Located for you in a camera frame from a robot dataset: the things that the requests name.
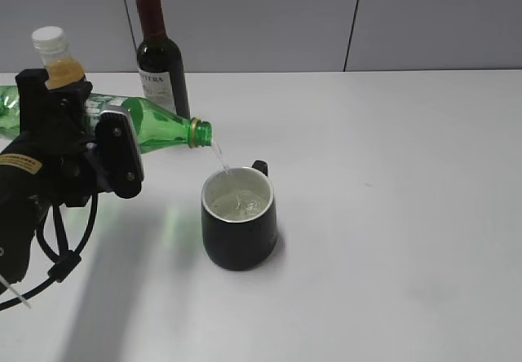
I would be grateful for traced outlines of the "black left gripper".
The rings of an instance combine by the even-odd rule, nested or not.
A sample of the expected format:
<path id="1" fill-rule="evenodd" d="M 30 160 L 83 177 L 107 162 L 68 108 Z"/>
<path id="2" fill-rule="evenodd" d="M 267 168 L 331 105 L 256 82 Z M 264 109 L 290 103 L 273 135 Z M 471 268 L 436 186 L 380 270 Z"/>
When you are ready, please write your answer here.
<path id="1" fill-rule="evenodd" d="M 83 132 L 90 134 L 86 102 L 93 86 L 73 82 L 48 90 L 44 68 L 24 69 L 15 76 L 19 93 L 20 133 L 1 151 L 1 206 L 66 205 L 80 207 L 100 192 L 88 159 L 88 139 L 49 137 L 51 96 Z"/>

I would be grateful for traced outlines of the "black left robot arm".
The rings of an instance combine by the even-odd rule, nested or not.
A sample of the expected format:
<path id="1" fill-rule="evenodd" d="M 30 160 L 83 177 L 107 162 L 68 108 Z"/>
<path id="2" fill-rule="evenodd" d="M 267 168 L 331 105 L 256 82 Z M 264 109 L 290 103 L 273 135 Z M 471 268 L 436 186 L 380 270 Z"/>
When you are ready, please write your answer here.
<path id="1" fill-rule="evenodd" d="M 16 75 L 19 134 L 1 152 L 1 275 L 21 281 L 36 229 L 53 205 L 77 205 L 98 190 L 87 145 L 85 102 L 92 85 L 80 80 L 50 90 L 44 68 Z"/>

